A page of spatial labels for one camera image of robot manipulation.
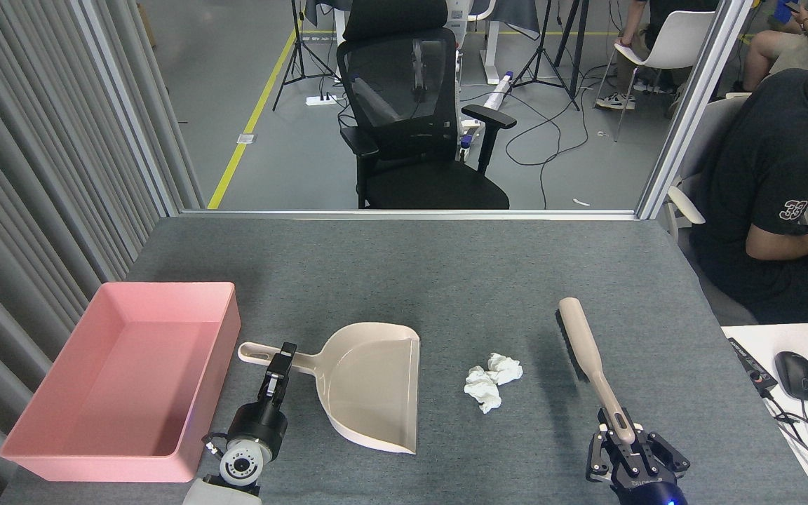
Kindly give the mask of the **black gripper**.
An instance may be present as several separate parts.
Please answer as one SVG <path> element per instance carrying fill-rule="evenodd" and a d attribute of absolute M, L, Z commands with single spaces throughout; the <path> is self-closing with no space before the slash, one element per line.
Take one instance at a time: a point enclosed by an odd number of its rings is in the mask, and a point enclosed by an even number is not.
<path fill-rule="evenodd" d="M 273 355 L 260 387 L 260 402 L 247 403 L 237 409 L 227 431 L 227 445 L 243 439 L 257 440 L 269 451 L 267 462 L 278 457 L 288 428 L 288 417 L 279 407 L 288 390 L 295 353 L 296 344 L 284 342 Z"/>
<path fill-rule="evenodd" d="M 678 479 L 690 468 L 689 460 L 662 435 L 635 424 L 634 476 L 631 475 L 633 431 L 620 438 L 618 423 L 599 410 L 598 430 L 588 448 L 586 479 L 612 482 L 619 504 L 687 504 Z"/>

